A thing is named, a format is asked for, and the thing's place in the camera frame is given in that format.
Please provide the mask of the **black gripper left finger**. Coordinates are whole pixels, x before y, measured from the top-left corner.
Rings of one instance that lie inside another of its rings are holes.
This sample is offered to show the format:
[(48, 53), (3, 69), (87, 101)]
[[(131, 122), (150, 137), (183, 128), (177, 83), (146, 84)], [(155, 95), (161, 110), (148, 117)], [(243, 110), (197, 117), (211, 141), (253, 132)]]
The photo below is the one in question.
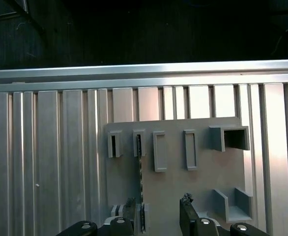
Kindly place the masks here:
[(112, 216), (99, 228), (94, 222), (79, 221), (57, 236), (134, 236), (135, 198), (128, 198), (122, 206), (122, 216)]

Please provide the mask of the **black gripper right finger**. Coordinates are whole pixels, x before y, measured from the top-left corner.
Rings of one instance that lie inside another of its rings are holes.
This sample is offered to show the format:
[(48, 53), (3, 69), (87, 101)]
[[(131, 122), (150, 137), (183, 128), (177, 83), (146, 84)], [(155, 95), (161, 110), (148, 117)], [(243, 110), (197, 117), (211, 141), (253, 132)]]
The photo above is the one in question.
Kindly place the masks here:
[(179, 225), (184, 236), (267, 236), (268, 233), (247, 223), (224, 229), (214, 219), (200, 217), (192, 206), (193, 197), (185, 193), (179, 201)]

